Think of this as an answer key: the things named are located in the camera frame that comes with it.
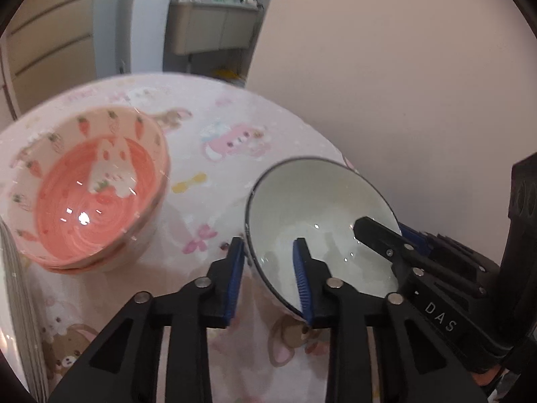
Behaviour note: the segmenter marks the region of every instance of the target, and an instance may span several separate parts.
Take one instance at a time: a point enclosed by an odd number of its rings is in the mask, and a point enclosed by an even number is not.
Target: pink tablecloth
[[[220,246],[243,231],[246,196],[263,171],[294,156],[343,162],[341,153],[312,127],[245,90],[184,75],[118,77],[60,95],[0,135],[3,217],[14,172],[10,162],[17,152],[65,118],[106,104],[131,104],[163,119],[164,112],[179,111],[183,119],[170,122],[166,132],[171,189],[156,238],[135,264],[108,273],[63,276],[26,262],[52,384],[67,371],[64,360],[76,359],[134,293],[175,292],[224,257]],[[262,137],[255,144],[229,148],[237,132]],[[208,332],[214,401],[324,401],[326,335],[300,339],[300,324],[270,303],[257,283],[246,268],[232,326]],[[159,394],[163,401],[162,390]]]

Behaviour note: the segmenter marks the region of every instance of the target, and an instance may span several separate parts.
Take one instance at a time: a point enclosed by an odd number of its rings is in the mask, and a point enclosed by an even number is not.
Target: bathroom vanity
[[[187,0],[170,4],[166,47],[176,55],[248,48],[258,8],[245,3]]]

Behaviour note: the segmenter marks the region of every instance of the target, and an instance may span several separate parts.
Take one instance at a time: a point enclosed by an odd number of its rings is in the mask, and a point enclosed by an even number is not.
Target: white lettering
[[[429,305],[425,308],[425,312],[427,312],[428,314],[432,314],[434,312],[434,310],[436,309],[436,306],[434,305],[434,303],[431,301],[429,303]]]
[[[457,325],[455,321],[450,321],[449,324],[446,326],[447,331],[452,331],[453,328]]]
[[[434,319],[438,320],[440,324],[442,324],[442,322],[444,321],[444,316],[445,316],[445,313],[442,312],[439,316],[434,317]]]

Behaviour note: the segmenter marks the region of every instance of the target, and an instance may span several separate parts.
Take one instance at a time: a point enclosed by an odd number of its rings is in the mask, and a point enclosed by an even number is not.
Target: carrot-patterned bowl
[[[62,123],[17,168],[6,223],[20,252],[50,271],[79,272],[150,239],[170,160],[156,121],[111,106]]]

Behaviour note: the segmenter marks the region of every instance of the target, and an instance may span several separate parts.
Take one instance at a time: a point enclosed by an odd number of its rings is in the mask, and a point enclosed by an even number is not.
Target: metal screw
[[[210,284],[212,283],[211,279],[209,279],[208,277],[198,277],[195,281],[194,281],[195,285],[198,287],[198,288],[207,288],[210,286]]]
[[[401,294],[397,294],[396,292],[392,292],[388,296],[388,301],[392,305],[400,305],[402,302],[404,302],[404,298],[403,298],[403,296]]]
[[[327,279],[327,285],[331,288],[341,288],[343,286],[343,281],[336,277],[330,277]]]
[[[151,294],[147,292],[146,290],[140,291],[135,294],[134,296],[134,302],[138,303],[139,305],[143,303],[147,303],[151,299]]]

